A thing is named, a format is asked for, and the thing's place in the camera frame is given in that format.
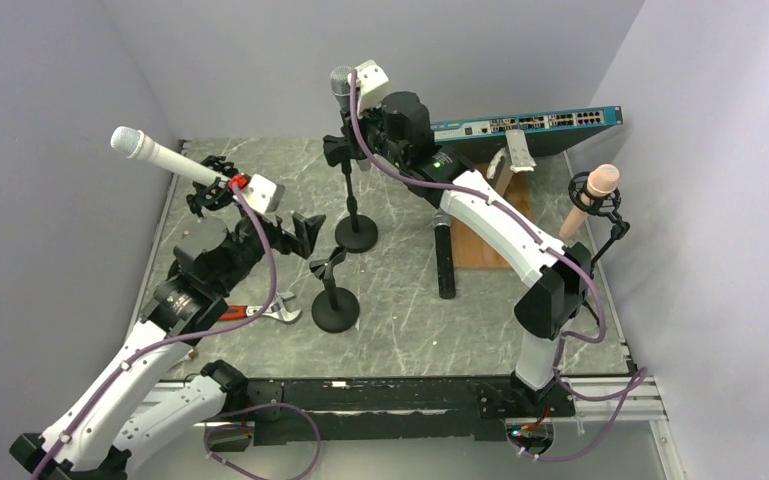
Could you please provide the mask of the silver grey microphone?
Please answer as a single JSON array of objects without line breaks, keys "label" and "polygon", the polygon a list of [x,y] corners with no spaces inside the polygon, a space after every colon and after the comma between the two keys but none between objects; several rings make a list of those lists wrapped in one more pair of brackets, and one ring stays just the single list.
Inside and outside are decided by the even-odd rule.
[{"label": "silver grey microphone", "polygon": [[330,73],[330,88],[340,107],[340,116],[343,122],[341,132],[349,141],[351,158],[357,163],[360,171],[367,172],[371,169],[372,164],[357,143],[350,118],[351,86],[349,76],[351,71],[352,68],[347,65],[335,67]]}]

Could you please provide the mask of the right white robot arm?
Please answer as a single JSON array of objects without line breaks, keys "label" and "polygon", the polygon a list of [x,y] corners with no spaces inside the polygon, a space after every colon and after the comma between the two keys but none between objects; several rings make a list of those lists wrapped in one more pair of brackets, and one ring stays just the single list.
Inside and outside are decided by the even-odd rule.
[{"label": "right white robot arm", "polygon": [[413,92],[395,92],[361,108],[358,89],[335,96],[352,154],[385,170],[414,195],[469,227],[508,263],[524,285],[514,306],[523,329],[511,374],[511,401],[534,415],[559,385],[568,322],[596,290],[591,255],[539,230],[496,193],[472,163],[433,139],[428,110]]}]

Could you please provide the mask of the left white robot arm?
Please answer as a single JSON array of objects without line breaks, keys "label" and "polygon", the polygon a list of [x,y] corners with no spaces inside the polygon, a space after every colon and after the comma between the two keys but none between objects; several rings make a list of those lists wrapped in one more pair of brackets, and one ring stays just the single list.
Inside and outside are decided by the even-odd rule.
[{"label": "left white robot arm", "polygon": [[294,214],[293,233],[260,216],[242,217],[233,228],[216,217],[193,223],[173,250],[167,280],[103,372],[55,423],[19,435],[10,455],[35,479],[128,479],[193,424],[239,417],[249,402],[249,380],[222,360],[208,363],[171,397],[137,409],[213,329],[252,268],[275,253],[309,258],[325,220]]}]

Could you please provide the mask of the black mic stand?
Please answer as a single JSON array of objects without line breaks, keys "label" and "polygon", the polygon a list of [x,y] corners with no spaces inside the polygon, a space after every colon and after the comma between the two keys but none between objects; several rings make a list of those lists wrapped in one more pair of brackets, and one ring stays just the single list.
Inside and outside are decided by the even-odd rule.
[{"label": "black mic stand", "polygon": [[323,137],[323,154],[331,167],[339,166],[345,179],[346,207],[348,215],[335,227],[335,241],[351,253],[363,253],[372,249],[378,240],[377,224],[358,212],[357,198],[352,183],[350,152],[344,137]]},{"label": "black mic stand", "polygon": [[360,305],[356,295],[343,287],[338,287],[334,277],[334,267],[342,263],[347,251],[338,246],[322,260],[314,260],[309,270],[323,284],[323,290],[314,298],[311,315],[315,325],[321,330],[337,334],[355,326],[360,316]]}]

